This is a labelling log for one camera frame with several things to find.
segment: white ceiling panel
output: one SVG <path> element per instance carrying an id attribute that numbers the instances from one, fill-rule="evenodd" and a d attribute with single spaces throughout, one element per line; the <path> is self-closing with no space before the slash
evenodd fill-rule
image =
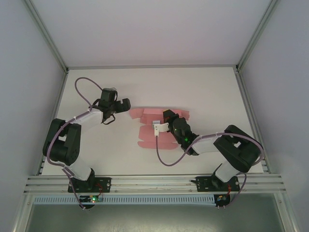
<path id="1" fill-rule="evenodd" d="M 65 63 L 236 64 L 269 0 L 33 0 Z"/>

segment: robotic arm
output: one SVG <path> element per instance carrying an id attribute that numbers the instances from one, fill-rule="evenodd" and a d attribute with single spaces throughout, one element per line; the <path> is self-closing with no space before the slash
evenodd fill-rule
<path id="1" fill-rule="evenodd" d="M 72 182 L 83 189 L 91 190 L 95 184 L 95 172 L 79 158 L 81 134 L 92 127 L 101 123 L 108 125 L 115 121 L 114 114 L 128 111 L 131 108 L 130 100 L 123 99 L 117 101 L 118 93 L 114 88 L 104 88 L 100 99 L 97 99 L 92 110 L 75 118 L 64 130 L 56 137 L 50 151 L 50 159 L 59 164 L 63 171 L 72 178 Z M 47 156 L 47 151 L 56 133 L 67 121 L 54 119 L 50 125 L 44 146 L 43 154 Z"/>
<path id="2" fill-rule="evenodd" d="M 163 112 L 163 119 L 165 124 L 154 125 L 154 129 L 171 132 L 184 151 L 191 146 L 187 152 L 188 155 L 197 156 L 209 150 L 213 151 L 211 146 L 214 145 L 225 157 L 226 161 L 211 176 L 211 183 L 216 189 L 219 189 L 238 173 L 247 173 L 261 155 L 260 148 L 248 140 L 254 139 L 234 125 L 228 126 L 222 133 L 234 134 L 234 136 L 222 135 L 214 142 L 211 139 L 205 139 L 195 143 L 194 140 L 198 139 L 199 135 L 191 131 L 185 118 L 179 118 L 178 114 L 166 110 Z"/>

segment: white tabletop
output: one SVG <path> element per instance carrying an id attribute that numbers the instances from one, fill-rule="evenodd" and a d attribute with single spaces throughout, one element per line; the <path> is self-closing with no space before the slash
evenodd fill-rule
<path id="1" fill-rule="evenodd" d="M 132 108 L 157 107 L 190 111 L 188 124 L 200 135 L 223 131 L 234 124 L 252 135 L 233 68 L 153 68 L 70 70 L 57 117 L 69 119 L 87 110 L 87 103 L 74 89 L 81 76 L 91 78 L 102 88 L 115 87 L 118 99 L 129 98 Z M 93 102 L 100 90 L 91 82 L 81 80 L 79 90 Z M 173 167 L 163 166 L 155 149 L 137 145 L 140 141 L 139 119 L 128 112 L 115 114 L 116 121 L 99 125 L 82 134 L 80 157 L 98 175 L 134 174 L 211 174 L 225 161 L 219 152 L 185 156 Z M 166 163 L 176 161 L 183 151 L 160 150 Z M 255 165 L 251 173 L 262 173 Z M 60 168 L 44 165 L 42 175 L 63 175 Z"/>

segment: black mounting plate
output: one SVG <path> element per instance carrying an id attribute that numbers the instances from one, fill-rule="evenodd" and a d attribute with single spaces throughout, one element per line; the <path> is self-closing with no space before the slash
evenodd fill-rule
<path id="1" fill-rule="evenodd" d="M 228 182 L 223 183 L 221 188 L 216 188 L 211 182 L 211 176 L 197 176 L 194 181 L 198 192 L 228 192 L 228 185 L 231 187 L 231 192 L 238 192 L 239 182 L 237 176 L 232 177 Z"/>
<path id="2" fill-rule="evenodd" d="M 96 184 L 99 183 L 102 186 L 102 190 L 101 192 L 110 192 L 111 190 L 111 182 L 112 179 L 110 177 L 95 177 L 95 185 L 92 187 L 92 189 L 88 190 L 87 188 L 83 187 L 83 186 L 79 186 L 78 182 L 74 180 L 74 178 L 72 178 L 72 183 L 75 189 L 75 192 L 77 193 L 81 193 L 81 192 L 92 192 L 92 193 L 100 193 L 100 187 L 97 186 Z M 69 193 L 73 193 L 72 187 L 69 184 L 68 187 L 68 192 Z"/>

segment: pink paper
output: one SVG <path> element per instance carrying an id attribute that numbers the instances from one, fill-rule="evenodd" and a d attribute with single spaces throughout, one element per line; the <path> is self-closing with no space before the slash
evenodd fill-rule
<path id="1" fill-rule="evenodd" d="M 142 148 L 152 148 L 155 149 L 155 131 L 152 127 L 152 122 L 160 120 L 163 122 L 163 112 L 167 109 L 162 108 L 137 108 L 129 110 L 129 114 L 132 119 L 140 118 L 140 122 L 145 124 L 145 126 L 140 127 L 138 145 Z M 179 114 L 179 117 L 184 117 L 189 120 L 190 114 L 186 110 L 174 110 L 172 111 Z M 158 137 L 158 148 L 171 150 L 178 147 L 174 136 L 168 132 L 160 132 Z"/>
<path id="2" fill-rule="evenodd" d="M 156 149 L 155 143 L 153 142 L 138 141 L 137 144 L 142 148 Z M 173 150 L 177 147 L 178 144 L 158 143 L 158 149 Z"/>

